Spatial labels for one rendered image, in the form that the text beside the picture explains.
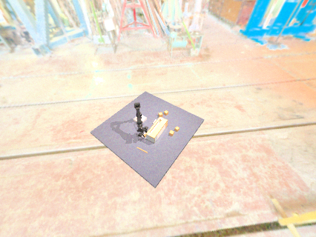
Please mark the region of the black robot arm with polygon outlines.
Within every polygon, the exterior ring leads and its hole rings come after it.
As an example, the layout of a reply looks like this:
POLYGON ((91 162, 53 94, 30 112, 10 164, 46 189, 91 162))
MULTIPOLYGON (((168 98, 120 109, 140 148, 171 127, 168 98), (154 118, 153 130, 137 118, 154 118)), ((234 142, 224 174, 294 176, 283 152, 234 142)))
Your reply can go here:
POLYGON ((141 114, 141 112, 139 111, 139 109, 140 109, 140 103, 139 102, 137 102, 137 103, 134 103, 134 108, 136 109, 136 117, 137 117, 137 127, 138 127, 138 130, 137 130, 137 132, 142 132, 142 128, 143 128, 143 126, 142 126, 142 124, 143 124, 143 122, 142 122, 142 114, 141 114), (142 124, 141 124, 142 123, 142 124))

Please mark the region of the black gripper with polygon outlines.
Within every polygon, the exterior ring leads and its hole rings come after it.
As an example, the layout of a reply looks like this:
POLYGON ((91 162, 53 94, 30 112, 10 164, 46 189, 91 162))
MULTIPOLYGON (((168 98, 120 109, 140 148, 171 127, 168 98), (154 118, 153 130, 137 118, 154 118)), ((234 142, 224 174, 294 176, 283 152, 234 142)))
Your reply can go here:
MULTIPOLYGON (((141 137, 141 136, 144 136, 144 134, 143 134, 144 131, 145 131, 145 133, 147 133, 148 127, 143 127, 143 128, 142 128, 142 132, 139 133, 138 136, 140 136, 140 137, 141 137)), ((145 137, 145 136, 144 136, 144 137, 145 137)))

